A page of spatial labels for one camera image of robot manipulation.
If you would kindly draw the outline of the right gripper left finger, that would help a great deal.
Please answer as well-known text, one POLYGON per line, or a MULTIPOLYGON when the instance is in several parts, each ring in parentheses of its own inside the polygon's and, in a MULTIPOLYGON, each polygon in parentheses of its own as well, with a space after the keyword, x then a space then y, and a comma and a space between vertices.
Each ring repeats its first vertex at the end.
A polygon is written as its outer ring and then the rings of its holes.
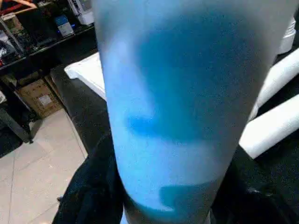
POLYGON ((123 214, 123 186, 117 170, 112 136, 102 136, 74 173, 54 224, 119 224, 123 214))

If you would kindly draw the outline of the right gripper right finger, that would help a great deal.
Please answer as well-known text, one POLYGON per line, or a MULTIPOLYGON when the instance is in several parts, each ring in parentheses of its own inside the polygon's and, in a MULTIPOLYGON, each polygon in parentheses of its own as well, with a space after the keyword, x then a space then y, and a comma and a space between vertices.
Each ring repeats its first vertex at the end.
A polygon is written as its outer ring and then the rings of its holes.
POLYGON ((290 208, 266 173, 238 148, 211 208, 213 224, 297 224, 290 208))

